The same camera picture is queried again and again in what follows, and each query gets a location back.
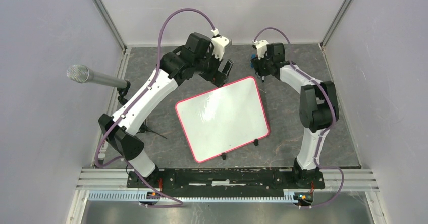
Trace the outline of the pink framed whiteboard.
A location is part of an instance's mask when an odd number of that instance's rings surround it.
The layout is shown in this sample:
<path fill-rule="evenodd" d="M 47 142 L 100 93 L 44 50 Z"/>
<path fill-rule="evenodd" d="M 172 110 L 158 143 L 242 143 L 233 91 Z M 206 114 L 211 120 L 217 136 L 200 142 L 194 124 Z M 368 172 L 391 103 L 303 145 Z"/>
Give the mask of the pink framed whiteboard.
<path fill-rule="evenodd" d="M 175 111 L 196 163 L 220 157 L 270 134 L 254 76 L 180 100 Z"/>

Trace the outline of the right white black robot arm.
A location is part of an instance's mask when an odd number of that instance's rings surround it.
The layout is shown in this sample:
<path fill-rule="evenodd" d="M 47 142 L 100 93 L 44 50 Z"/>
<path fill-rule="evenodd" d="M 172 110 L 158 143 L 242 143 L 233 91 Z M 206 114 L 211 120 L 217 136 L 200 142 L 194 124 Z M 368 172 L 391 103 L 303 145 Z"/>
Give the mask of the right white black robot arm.
<path fill-rule="evenodd" d="M 320 151 L 332 125 L 339 119 L 335 84 L 320 81 L 287 60 L 281 43 L 254 41 L 253 48 L 256 56 L 251 62 L 255 73 L 260 77 L 274 76 L 300 95 L 299 117 L 304 135 L 291 180 L 296 187 L 304 188 L 312 179 L 320 178 Z"/>

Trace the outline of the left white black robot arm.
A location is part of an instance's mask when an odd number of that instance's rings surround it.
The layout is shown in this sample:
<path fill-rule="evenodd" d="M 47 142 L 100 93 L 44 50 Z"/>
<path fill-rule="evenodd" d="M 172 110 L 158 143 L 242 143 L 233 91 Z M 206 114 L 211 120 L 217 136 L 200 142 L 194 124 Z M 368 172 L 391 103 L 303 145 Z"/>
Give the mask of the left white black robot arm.
<path fill-rule="evenodd" d="M 139 181 L 144 186 L 155 186 L 158 173 L 155 163 L 144 150 L 144 143 L 136 134 L 161 101 L 194 75 L 215 87 L 226 84 L 233 62 L 227 60 L 222 70 L 219 66 L 231 43 L 225 36 L 209 38 L 191 33 L 185 45 L 161 57 L 160 68 L 153 70 L 146 83 L 122 108 L 111 116 L 103 114 L 98 119 L 103 134 L 101 142 L 107 142 L 140 174 Z"/>

